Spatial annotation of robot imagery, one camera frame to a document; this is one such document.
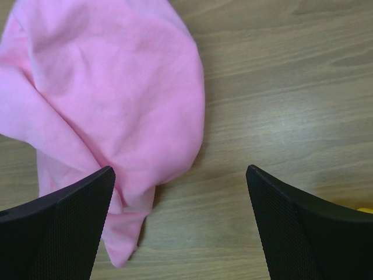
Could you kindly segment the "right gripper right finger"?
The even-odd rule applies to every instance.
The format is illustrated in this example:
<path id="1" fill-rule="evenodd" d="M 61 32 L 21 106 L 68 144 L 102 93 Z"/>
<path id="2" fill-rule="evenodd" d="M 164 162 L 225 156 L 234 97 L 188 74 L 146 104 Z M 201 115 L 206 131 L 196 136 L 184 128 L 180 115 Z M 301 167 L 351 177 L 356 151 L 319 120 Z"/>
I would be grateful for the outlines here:
<path id="1" fill-rule="evenodd" d="M 248 192 L 271 279 L 372 279 L 372 214 L 250 165 Z"/>

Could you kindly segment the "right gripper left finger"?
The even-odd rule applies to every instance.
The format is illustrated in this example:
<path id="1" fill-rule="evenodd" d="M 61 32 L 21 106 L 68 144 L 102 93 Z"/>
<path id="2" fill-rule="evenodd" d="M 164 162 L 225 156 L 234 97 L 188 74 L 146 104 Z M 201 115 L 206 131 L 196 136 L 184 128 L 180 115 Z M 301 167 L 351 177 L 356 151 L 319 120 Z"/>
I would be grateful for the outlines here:
<path id="1" fill-rule="evenodd" d="M 114 184 L 107 166 L 1 211 L 1 279 L 89 279 Z"/>

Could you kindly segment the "pink t shirt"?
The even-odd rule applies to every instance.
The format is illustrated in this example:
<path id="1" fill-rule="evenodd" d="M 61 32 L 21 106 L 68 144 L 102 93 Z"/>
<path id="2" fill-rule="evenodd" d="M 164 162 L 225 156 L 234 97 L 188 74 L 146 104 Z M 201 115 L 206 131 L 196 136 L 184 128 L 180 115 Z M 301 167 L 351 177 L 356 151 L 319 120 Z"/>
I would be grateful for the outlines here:
<path id="1" fill-rule="evenodd" d="M 37 152 L 40 195 L 111 166 L 102 238 L 121 268 L 157 185 L 203 140 L 197 45 L 168 1 L 16 1 L 1 37 L 1 134 Z"/>

